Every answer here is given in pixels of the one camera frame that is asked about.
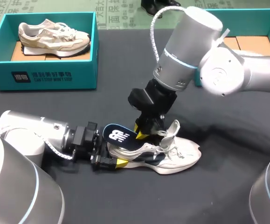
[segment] teal box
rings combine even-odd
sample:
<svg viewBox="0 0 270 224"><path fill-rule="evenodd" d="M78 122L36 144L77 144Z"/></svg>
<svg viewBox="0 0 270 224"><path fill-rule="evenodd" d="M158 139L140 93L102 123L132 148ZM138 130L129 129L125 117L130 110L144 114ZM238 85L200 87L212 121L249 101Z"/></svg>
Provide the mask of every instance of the teal box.
<svg viewBox="0 0 270 224"><path fill-rule="evenodd" d="M63 22L73 29L88 33L91 36L90 59L11 61L19 40L19 24L37 25L45 19ZM98 49L95 12L5 14L0 24L0 91L95 89ZM28 80L16 82L15 75L25 74Z"/></svg>
<svg viewBox="0 0 270 224"><path fill-rule="evenodd" d="M207 9L222 21L227 36L267 36L270 40L269 9ZM200 76L195 75L196 86L201 86Z"/></svg>

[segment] beige sneaker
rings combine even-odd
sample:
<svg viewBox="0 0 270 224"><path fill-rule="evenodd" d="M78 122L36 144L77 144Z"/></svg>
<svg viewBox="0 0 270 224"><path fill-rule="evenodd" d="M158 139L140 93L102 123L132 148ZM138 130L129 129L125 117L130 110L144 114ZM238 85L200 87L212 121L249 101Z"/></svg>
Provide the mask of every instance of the beige sneaker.
<svg viewBox="0 0 270 224"><path fill-rule="evenodd" d="M52 54L58 57L79 55L90 48L89 34L65 23L45 20L39 25L19 25L19 38L25 55Z"/></svg>

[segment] brown cardboard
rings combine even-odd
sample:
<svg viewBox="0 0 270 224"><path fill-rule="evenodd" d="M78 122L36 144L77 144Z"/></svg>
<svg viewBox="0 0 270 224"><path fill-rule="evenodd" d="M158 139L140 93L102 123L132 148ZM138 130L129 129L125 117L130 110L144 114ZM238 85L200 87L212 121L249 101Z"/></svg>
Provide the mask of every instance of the brown cardboard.
<svg viewBox="0 0 270 224"><path fill-rule="evenodd" d="M54 55L46 55L46 61L54 61L54 60L61 60L61 59Z"/></svg>
<svg viewBox="0 0 270 224"><path fill-rule="evenodd" d="M235 37L225 37L224 43L232 50L240 50Z"/></svg>
<svg viewBox="0 0 270 224"><path fill-rule="evenodd" d="M26 56L22 52L22 43L17 41L11 61L44 61L45 55Z"/></svg>
<svg viewBox="0 0 270 224"><path fill-rule="evenodd" d="M90 59L90 51L86 52L82 55L77 55L74 57L63 57L61 60L89 60Z"/></svg>
<svg viewBox="0 0 270 224"><path fill-rule="evenodd" d="M270 41L267 36L237 36L236 39L241 50L270 56Z"/></svg>

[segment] white cable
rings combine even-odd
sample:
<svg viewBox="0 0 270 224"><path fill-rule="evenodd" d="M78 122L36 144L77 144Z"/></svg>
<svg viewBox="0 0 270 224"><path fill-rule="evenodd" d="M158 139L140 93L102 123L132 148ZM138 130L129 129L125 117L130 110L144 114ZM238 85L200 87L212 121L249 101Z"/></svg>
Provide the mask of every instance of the white cable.
<svg viewBox="0 0 270 224"><path fill-rule="evenodd" d="M28 130L27 128L24 128L24 127L11 127L11 126L7 126L7 127L3 128L2 130L0 130L0 137L1 137L1 135L4 134L5 132L9 132L9 131L12 131L12 130L14 130L14 129L26 129L26 130ZM62 154L62 153L59 152L57 149L55 149L54 146L49 142L49 140L46 139L44 136L42 136L42 135L40 135L40 134L38 134L38 133L35 133L35 132L34 132L34 134L36 134L39 138L41 138L41 139L48 145L48 147L49 147L50 149L52 149L52 151L53 151L56 155L60 156L60 157L63 158L63 159L66 159L66 160L72 160L72 159L73 159L72 156Z"/></svg>
<svg viewBox="0 0 270 224"><path fill-rule="evenodd" d="M168 11L168 10L175 10L175 11L182 11L182 12L186 12L186 9L183 8L183 7L180 7L180 6L167 6L167 7L164 7L162 8L161 10L159 10L153 20L152 20L152 23L150 25L150 40L152 41L152 49L153 49L153 52L154 52L154 55L155 55L155 59L157 60L157 62L159 61L159 54L158 54L158 50L157 50L157 46L155 45L155 40L154 40L154 24L156 22L156 20L158 19L158 17L165 11Z"/></svg>

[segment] shoe sole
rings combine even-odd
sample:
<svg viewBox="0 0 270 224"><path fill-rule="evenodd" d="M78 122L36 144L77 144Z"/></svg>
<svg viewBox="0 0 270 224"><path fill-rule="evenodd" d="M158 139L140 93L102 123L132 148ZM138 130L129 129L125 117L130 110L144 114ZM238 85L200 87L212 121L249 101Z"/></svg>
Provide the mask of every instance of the shoe sole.
<svg viewBox="0 0 270 224"><path fill-rule="evenodd" d="M132 162L132 161L129 161L128 164L124 168L148 167L150 169L153 169L158 174L167 175L167 174L178 173L180 171L188 169L191 166L193 166L196 162L194 162L194 163L192 163L190 165L184 166L184 167L180 167L180 168L166 169L166 168L156 167L156 166L144 163L144 162Z"/></svg>
<svg viewBox="0 0 270 224"><path fill-rule="evenodd" d="M90 50L90 44L87 44L86 46L72 50L72 51L59 51L54 49L47 49L47 48L31 48L31 47L25 47L22 45L22 51L23 54L26 56L32 56L32 55L54 55L59 58L63 57L74 57L77 55L81 55L86 53Z"/></svg>
<svg viewBox="0 0 270 224"><path fill-rule="evenodd" d="M141 6L141 8L146 12L147 15L149 15L151 17L154 17L154 15L149 14L143 6Z"/></svg>

